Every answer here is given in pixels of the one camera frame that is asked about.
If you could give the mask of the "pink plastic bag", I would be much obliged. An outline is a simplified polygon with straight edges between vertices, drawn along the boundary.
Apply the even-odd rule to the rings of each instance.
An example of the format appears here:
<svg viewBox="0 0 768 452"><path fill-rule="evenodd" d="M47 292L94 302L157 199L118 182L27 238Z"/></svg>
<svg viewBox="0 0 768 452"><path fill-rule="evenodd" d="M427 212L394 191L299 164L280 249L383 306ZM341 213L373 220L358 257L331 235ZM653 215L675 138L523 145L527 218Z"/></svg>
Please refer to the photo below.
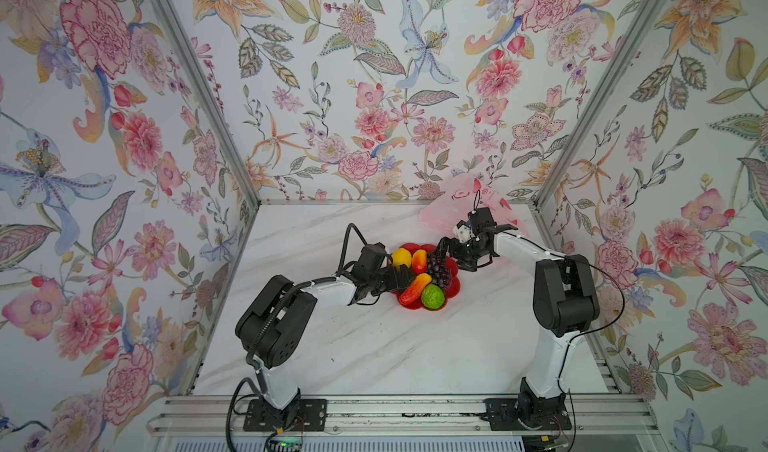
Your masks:
<svg viewBox="0 0 768 452"><path fill-rule="evenodd" d="M529 236L523 216L515 212L493 187L483 184L469 173L450 179L444 193L420 212L419 219L427 229L449 236L459 221L465 221L470 212L482 207L490 209L497 224L513 225Z"/></svg>

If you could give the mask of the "dark purple grape bunch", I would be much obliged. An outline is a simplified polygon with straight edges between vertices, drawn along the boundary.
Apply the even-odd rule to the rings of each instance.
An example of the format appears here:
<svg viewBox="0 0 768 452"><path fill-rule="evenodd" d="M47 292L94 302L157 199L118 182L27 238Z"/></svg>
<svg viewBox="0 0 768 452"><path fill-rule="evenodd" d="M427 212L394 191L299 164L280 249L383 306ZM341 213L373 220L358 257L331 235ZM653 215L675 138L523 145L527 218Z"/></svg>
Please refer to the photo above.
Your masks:
<svg viewBox="0 0 768 452"><path fill-rule="evenodd" d="M432 283L446 292L453 281L453 273L447 265L447 259L435 253L427 255L426 273L432 278Z"/></svg>

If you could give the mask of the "red flower-shaped plate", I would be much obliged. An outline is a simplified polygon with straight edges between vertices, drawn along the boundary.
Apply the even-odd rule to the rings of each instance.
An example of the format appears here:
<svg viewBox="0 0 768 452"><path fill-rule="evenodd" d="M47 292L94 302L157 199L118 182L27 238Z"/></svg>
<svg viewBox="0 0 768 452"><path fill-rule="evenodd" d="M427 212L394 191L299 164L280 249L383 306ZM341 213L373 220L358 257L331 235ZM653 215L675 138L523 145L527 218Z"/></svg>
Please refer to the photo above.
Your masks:
<svg viewBox="0 0 768 452"><path fill-rule="evenodd" d="M390 264L406 273L405 286L394 292L405 309L440 311L461 291L456 262L440 258L436 245L404 244L392 253Z"/></svg>

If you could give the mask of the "yellow lemon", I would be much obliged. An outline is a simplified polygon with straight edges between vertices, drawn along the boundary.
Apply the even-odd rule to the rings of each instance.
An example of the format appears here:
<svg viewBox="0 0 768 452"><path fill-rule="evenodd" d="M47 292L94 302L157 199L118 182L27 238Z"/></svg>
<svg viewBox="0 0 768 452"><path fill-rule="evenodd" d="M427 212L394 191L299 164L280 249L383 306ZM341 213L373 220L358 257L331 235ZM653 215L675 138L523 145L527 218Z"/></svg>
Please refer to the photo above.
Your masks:
<svg viewBox="0 0 768 452"><path fill-rule="evenodd" d="M412 253L405 248L399 248L391 254L390 262L396 268L401 266L410 268L412 266Z"/></svg>

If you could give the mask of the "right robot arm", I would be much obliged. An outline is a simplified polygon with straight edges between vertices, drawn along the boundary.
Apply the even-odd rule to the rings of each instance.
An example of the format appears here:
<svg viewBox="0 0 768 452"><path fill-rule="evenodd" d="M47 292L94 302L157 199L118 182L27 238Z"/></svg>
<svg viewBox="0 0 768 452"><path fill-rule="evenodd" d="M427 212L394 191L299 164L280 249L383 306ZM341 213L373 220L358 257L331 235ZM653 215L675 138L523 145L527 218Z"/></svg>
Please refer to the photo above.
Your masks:
<svg viewBox="0 0 768 452"><path fill-rule="evenodd" d="M515 416L532 428L536 420L564 413L572 350L600 315L588 259L554 252L512 225L497 224L486 207L459 222L451 237L438 242L436 254L468 272L480 269L484 257L489 262L504 258L533 277L532 309L540 331L531 368L521 379Z"/></svg>

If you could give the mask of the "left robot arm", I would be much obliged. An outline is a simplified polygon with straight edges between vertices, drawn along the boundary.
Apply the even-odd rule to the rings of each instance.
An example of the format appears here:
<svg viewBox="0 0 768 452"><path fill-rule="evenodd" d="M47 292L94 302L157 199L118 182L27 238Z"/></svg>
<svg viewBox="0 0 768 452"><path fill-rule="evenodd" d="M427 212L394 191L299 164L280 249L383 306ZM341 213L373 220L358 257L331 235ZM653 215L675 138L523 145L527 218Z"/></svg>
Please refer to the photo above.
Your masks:
<svg viewBox="0 0 768 452"><path fill-rule="evenodd" d="M394 263L381 243L365 245L356 261L343 263L328 276L303 282L283 275L270 278L235 326L261 397L278 411L298 400L299 386L284 365L316 310L360 305L366 298L401 291L414 278L410 268Z"/></svg>

